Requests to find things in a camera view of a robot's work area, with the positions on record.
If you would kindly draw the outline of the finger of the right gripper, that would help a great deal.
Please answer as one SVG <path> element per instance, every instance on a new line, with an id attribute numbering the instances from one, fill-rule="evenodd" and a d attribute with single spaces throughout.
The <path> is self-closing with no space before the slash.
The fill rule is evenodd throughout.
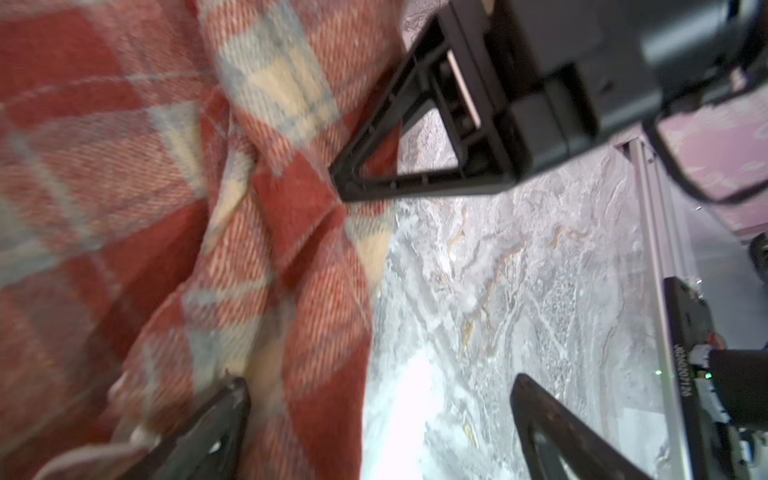
<path id="1" fill-rule="evenodd" d="M 345 202 L 488 195 L 519 179 L 497 116 L 507 104 L 481 5 L 445 5 L 416 35 L 330 176 Z"/>

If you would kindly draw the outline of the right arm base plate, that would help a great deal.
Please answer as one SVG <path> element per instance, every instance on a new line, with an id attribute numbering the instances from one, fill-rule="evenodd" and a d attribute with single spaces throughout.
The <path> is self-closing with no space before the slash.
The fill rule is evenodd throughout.
<path id="1" fill-rule="evenodd" d="M 750 462 L 739 429 L 717 413 L 714 375 L 689 363 L 696 346 L 706 346 L 715 333 L 707 302 L 677 277 L 663 280 L 677 393 L 681 401 L 685 445 L 694 479 L 749 479 Z"/>

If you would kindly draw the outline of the red plaid skirt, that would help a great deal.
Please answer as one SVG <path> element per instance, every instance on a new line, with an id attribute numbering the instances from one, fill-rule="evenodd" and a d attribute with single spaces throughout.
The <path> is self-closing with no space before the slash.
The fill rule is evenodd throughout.
<path id="1" fill-rule="evenodd" d="M 1 475 L 106 479 L 228 376 L 242 479 L 356 479 L 386 202 L 328 169 L 399 1 L 1 5 Z"/>

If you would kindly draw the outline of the aluminium front rail frame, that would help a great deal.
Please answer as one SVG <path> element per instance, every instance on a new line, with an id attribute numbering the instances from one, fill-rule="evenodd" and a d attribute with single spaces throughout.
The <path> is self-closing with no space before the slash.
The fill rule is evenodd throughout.
<path id="1" fill-rule="evenodd" d="M 620 151 L 626 155 L 635 172 L 651 291 L 654 293 L 654 330 L 668 431 L 667 477 L 692 479 L 694 475 L 679 394 L 677 359 L 664 294 L 666 278 L 690 279 L 696 274 L 691 263 L 692 255 L 685 251 L 687 227 L 675 206 L 676 187 L 645 140 L 634 137 L 623 141 Z"/>

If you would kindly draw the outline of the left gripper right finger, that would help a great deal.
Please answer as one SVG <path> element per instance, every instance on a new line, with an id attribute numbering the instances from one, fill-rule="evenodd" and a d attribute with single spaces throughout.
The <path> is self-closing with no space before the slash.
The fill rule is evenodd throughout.
<path id="1" fill-rule="evenodd" d="M 510 406 L 531 478 L 648 477 L 530 376 L 516 376 Z"/>

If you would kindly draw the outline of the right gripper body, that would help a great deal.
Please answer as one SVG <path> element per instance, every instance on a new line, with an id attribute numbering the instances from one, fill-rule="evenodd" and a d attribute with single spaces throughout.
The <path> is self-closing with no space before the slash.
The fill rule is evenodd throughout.
<path id="1" fill-rule="evenodd" d="M 767 47 L 763 1 L 499 1 L 491 58 L 498 126 L 531 177 L 636 123 L 727 99 Z"/>

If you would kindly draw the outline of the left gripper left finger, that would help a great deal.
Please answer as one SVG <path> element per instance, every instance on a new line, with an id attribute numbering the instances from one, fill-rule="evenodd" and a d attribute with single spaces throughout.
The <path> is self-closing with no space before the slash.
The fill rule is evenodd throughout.
<path id="1" fill-rule="evenodd" d="M 175 433 L 121 477 L 158 480 L 235 478 L 250 406 L 245 379 L 230 379 Z"/>

